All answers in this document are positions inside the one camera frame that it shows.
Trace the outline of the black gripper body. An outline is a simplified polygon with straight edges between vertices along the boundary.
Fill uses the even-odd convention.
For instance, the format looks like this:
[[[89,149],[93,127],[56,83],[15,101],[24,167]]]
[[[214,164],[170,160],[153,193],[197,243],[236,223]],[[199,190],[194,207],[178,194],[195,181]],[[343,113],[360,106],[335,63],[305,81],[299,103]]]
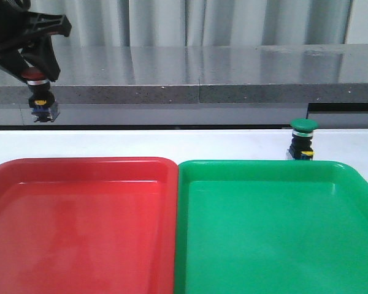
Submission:
[[[26,34],[30,7],[31,1],[0,1],[0,52],[30,41]]]

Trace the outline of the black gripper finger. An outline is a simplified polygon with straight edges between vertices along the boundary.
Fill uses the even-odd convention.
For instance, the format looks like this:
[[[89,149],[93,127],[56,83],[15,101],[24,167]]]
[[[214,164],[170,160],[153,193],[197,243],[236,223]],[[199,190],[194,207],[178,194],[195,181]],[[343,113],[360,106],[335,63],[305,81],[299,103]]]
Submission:
[[[66,15],[28,12],[22,32],[25,38],[22,57],[50,81],[56,81],[61,70],[53,49],[52,36],[69,37],[71,29],[71,22]]]
[[[0,70],[3,72],[26,83],[26,79],[22,77],[22,73],[28,68],[28,63],[18,50],[0,51]]]

